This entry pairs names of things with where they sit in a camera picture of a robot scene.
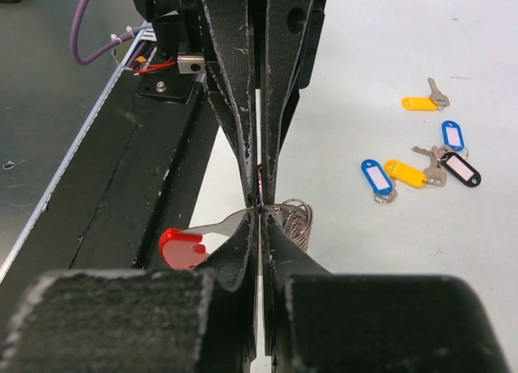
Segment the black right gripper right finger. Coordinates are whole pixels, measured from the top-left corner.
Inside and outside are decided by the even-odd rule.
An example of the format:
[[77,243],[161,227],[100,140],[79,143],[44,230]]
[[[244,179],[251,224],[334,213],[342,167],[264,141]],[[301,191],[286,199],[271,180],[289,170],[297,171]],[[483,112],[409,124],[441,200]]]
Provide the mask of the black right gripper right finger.
[[334,274],[261,216],[275,372],[507,372],[481,300],[446,275]]

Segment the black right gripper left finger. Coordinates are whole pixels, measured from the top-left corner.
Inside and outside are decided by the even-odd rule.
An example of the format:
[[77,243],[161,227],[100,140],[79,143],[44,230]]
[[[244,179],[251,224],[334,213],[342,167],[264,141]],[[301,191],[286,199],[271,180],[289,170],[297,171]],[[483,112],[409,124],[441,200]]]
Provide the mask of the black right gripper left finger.
[[257,355],[258,213],[186,270],[73,269],[25,290],[4,372],[247,372]]

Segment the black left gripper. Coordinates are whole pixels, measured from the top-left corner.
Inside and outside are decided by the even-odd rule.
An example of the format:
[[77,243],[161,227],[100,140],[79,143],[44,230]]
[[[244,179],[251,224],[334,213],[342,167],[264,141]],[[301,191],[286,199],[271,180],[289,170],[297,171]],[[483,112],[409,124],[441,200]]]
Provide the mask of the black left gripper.
[[[282,143],[311,79],[327,0],[265,0],[261,51],[261,161],[266,204],[275,200]],[[178,65],[206,64],[209,101],[236,156],[247,206],[256,204],[257,130],[253,86],[255,0],[133,0],[159,53]]]

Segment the red-handled metal key organizer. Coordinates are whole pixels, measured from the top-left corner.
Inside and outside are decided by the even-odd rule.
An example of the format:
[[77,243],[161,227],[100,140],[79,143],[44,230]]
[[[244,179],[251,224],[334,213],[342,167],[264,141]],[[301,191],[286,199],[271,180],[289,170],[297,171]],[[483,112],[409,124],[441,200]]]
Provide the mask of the red-handled metal key organizer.
[[[261,207],[271,211],[284,234],[303,251],[308,250],[314,219],[313,208],[306,202],[292,198],[280,204]],[[168,228],[159,238],[159,253],[171,269],[193,269],[210,254],[203,243],[205,235],[231,237],[237,230],[247,210],[238,210],[219,223],[190,227]]]

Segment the blue tag key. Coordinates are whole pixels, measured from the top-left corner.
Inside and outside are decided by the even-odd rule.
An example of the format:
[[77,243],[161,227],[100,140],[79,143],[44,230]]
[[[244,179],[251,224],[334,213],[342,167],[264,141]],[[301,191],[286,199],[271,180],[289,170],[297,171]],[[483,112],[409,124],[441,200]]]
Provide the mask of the blue tag key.
[[375,202],[386,205],[392,203],[397,198],[394,179],[385,173],[376,160],[365,159],[361,162],[360,168],[372,188]]

